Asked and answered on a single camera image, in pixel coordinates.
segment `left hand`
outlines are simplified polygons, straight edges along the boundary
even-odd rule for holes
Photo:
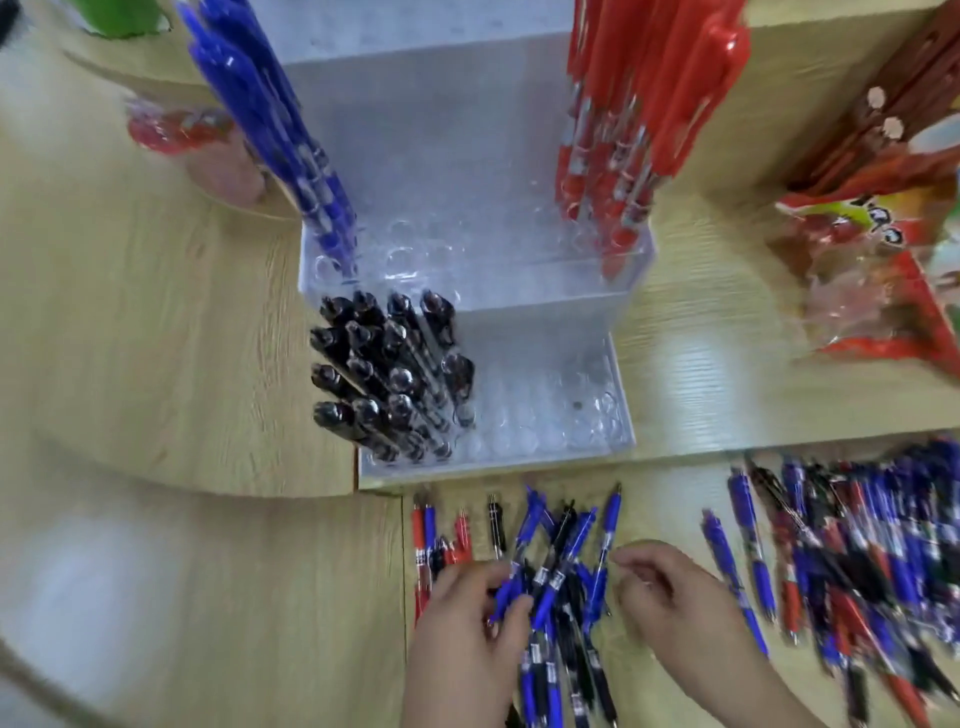
[[[510,576],[504,561],[446,567],[420,617],[407,661],[402,728],[500,728],[530,638],[533,599],[521,596],[496,638],[488,589]]]

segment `acrylic pen display stand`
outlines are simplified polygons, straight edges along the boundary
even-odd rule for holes
[[[363,478],[535,467],[636,443],[610,331],[654,242],[645,231],[605,266],[592,225],[561,218],[565,54],[554,33],[291,69],[359,225],[356,280],[303,237],[308,305],[358,289],[418,302],[429,288],[456,306],[476,365],[476,422],[450,430],[452,456],[385,464],[361,450]]]

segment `plastic packaging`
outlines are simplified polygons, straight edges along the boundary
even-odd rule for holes
[[[66,0],[73,21],[89,33],[125,38],[164,33],[170,21],[155,0]]]
[[[140,146],[175,157],[211,197],[238,207],[254,206],[266,180],[247,149],[243,133],[220,109],[166,109],[144,99],[127,103],[127,131]]]

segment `right hand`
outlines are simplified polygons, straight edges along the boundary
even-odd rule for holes
[[[624,618],[683,691],[728,728],[778,717],[782,728],[822,725],[757,648],[727,586],[660,541],[618,548]]]

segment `bundle of red pens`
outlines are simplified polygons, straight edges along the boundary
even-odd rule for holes
[[[576,0],[556,194],[565,217],[596,221],[609,277],[747,62],[744,4]]]

